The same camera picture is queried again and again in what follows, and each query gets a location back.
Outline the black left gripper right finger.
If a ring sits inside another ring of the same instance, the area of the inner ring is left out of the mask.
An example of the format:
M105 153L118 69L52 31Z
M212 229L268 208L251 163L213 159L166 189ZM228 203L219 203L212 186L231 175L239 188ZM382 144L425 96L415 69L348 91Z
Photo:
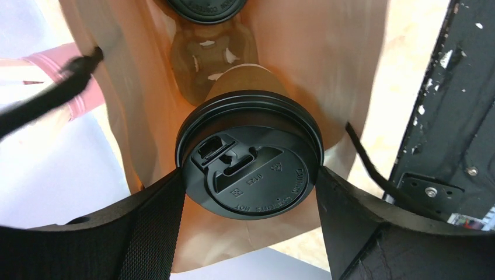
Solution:
M425 218L321 167L316 181L333 279L493 279L494 233Z

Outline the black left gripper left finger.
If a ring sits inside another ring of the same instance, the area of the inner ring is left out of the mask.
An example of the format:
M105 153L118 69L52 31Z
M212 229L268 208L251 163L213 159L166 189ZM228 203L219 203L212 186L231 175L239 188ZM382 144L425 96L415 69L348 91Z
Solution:
M169 279L184 199L175 170L65 225L1 227L1 278Z

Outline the orange paper bag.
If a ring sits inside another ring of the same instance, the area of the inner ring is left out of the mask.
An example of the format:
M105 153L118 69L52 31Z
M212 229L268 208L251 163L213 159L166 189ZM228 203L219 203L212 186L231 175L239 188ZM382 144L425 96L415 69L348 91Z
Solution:
M91 91L130 196L64 225L1 227L2 279L169 279L322 224L347 177L388 1L61 1L75 39L1 137Z

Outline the black plastic cup lid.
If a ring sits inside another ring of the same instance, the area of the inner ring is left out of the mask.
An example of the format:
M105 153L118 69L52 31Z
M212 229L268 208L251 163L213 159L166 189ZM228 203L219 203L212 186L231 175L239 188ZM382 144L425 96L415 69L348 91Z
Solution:
M200 25L217 25L237 15L247 0L167 0L181 17Z

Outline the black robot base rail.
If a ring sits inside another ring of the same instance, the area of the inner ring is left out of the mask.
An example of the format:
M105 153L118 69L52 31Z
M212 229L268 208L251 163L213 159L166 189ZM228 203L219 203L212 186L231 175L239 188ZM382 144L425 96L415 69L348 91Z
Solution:
M494 2L451 1L391 182L447 222L494 230Z

